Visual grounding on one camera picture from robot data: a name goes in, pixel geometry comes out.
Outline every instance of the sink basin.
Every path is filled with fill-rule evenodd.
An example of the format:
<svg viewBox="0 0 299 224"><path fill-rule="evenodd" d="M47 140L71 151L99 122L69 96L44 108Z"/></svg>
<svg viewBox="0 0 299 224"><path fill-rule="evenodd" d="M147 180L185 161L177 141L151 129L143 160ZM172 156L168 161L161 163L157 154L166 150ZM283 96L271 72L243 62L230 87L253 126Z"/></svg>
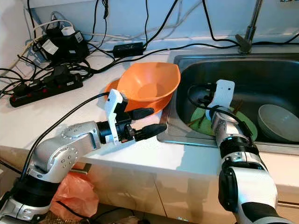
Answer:
<svg viewBox="0 0 299 224"><path fill-rule="evenodd" d="M174 63L179 66L181 82L163 110L161 123L167 122L168 128L158 135L160 141L216 147L213 136L186 125L196 109L187 98L187 90L193 84L226 79L235 82L231 106L236 107L242 100L240 111L258 129L255 143L259 150L299 155L299 144L275 142L262 133L257 123L258 109L264 104L281 106L299 117L299 54L177 56Z"/></svg>

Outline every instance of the orange plate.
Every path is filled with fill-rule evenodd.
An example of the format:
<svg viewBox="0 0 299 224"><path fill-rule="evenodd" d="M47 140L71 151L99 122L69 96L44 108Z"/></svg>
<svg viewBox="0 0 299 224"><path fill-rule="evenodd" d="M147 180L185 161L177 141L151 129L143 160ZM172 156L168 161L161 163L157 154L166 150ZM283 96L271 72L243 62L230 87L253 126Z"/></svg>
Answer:
<svg viewBox="0 0 299 224"><path fill-rule="evenodd" d="M181 79L178 66L172 63L135 63L120 78L117 89L138 102L161 100L171 95Z"/></svg>
<svg viewBox="0 0 299 224"><path fill-rule="evenodd" d="M119 83L119 79L109 83L105 89L105 92L109 92L111 89L117 89L118 83ZM155 110L154 114L156 114L168 105L168 103L171 100L171 97L172 94L154 102L138 102L128 98L128 105L125 111L131 111L138 108L152 107Z"/></svg>

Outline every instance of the white countertop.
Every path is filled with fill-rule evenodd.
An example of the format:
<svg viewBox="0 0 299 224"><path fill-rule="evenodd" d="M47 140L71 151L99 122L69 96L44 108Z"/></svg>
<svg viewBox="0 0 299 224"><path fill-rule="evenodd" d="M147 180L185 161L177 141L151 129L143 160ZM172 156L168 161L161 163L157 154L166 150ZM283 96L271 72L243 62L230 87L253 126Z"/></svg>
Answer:
<svg viewBox="0 0 299 224"><path fill-rule="evenodd" d="M162 52L133 62L173 62L175 55L182 54L226 54L236 53L236 48L219 50L196 48ZM298 47L255 47L253 53L299 52ZM93 68L101 68L110 59L101 53L87 59ZM132 63L122 63L106 72L95 74L84 82L82 88L43 99L18 108L13 108L8 97L0 99L0 150L1 146L30 149L37 137L51 124L61 118L70 109L84 100L103 92L108 83L118 79ZM100 98L85 105L60 124L49 137L53 137L66 126L90 120L106 120L104 99ZM141 128L152 123L159 123L161 112L135 122L132 126ZM270 174L278 185L299 188L299 156L261 153ZM140 142L127 142L117 146L102 145L81 159L92 164L107 164L123 168L136 168L149 172L178 171L190 174L217 175L220 170L220 153L217 148L195 147L179 144L162 143L156 137Z"/></svg>

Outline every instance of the plastic bag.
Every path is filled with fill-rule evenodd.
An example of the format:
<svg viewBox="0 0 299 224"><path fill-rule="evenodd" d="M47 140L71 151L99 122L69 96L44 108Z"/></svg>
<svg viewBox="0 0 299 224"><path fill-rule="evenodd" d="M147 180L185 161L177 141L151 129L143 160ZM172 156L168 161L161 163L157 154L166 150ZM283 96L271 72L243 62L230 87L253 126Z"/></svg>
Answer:
<svg viewBox="0 0 299 224"><path fill-rule="evenodd" d="M91 217L97 212L99 198L93 191L88 177L78 173L68 173L52 199L50 210L64 220L78 221L82 218L72 214L56 201L71 208L74 212Z"/></svg>

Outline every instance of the power adapter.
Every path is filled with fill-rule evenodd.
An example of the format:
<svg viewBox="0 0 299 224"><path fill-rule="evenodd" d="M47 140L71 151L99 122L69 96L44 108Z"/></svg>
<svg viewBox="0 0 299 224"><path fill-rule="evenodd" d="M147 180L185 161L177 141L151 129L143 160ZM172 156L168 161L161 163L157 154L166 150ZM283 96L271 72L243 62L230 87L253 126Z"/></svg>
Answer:
<svg viewBox="0 0 299 224"><path fill-rule="evenodd" d="M116 58L143 55L143 52L142 42L115 45L112 51L113 56Z"/></svg>

